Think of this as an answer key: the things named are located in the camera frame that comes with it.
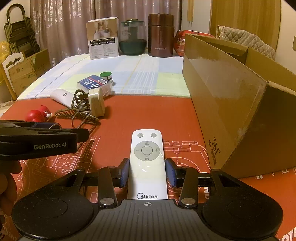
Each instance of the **product box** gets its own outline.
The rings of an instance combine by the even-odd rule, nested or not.
[[[103,96],[110,95],[112,92],[112,83],[102,79],[97,75],[91,75],[77,82],[77,87],[88,93],[91,89],[101,88]]]
[[[118,17],[88,21],[86,31],[91,59],[119,56]]]
[[[51,69],[48,49],[38,52],[11,67],[9,76],[19,96],[30,84]]]
[[[185,42],[183,76],[211,168],[248,177],[296,166],[296,76],[236,43]]]

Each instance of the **circular navigation button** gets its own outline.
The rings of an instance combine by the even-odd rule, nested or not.
[[[134,153],[141,161],[153,161],[160,155],[160,148],[152,141],[142,141],[135,146]]]
[[[151,146],[144,146],[141,151],[144,155],[150,155],[153,152],[153,149]]]

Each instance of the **human hand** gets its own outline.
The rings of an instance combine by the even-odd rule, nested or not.
[[[17,185],[11,173],[18,174],[21,171],[19,161],[0,161],[0,209],[7,216],[11,216],[13,203],[17,199]]]

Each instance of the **pink curtain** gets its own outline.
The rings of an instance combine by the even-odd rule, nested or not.
[[[86,22],[95,19],[95,0],[31,0],[31,21],[41,49],[53,65],[89,53]]]
[[[180,29],[182,0],[96,0],[96,18],[119,17],[144,20],[148,29],[150,13],[172,14],[175,18],[175,32]]]

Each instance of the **wall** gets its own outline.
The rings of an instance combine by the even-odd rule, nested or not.
[[[6,12],[8,8],[15,3],[20,3],[25,9],[26,16],[30,16],[30,0],[12,0],[0,11],[0,42],[6,41],[4,32],[4,24],[7,23]],[[14,8],[10,14],[10,20],[12,23],[21,21],[23,19],[22,12],[18,8]],[[0,103],[11,100],[9,91],[4,82],[0,84]]]
[[[183,0],[181,29],[209,33],[211,0],[194,0],[192,24],[187,21],[187,6],[188,0]]]
[[[292,49],[294,36],[296,36],[296,11],[282,0],[276,61],[296,74],[296,51]]]

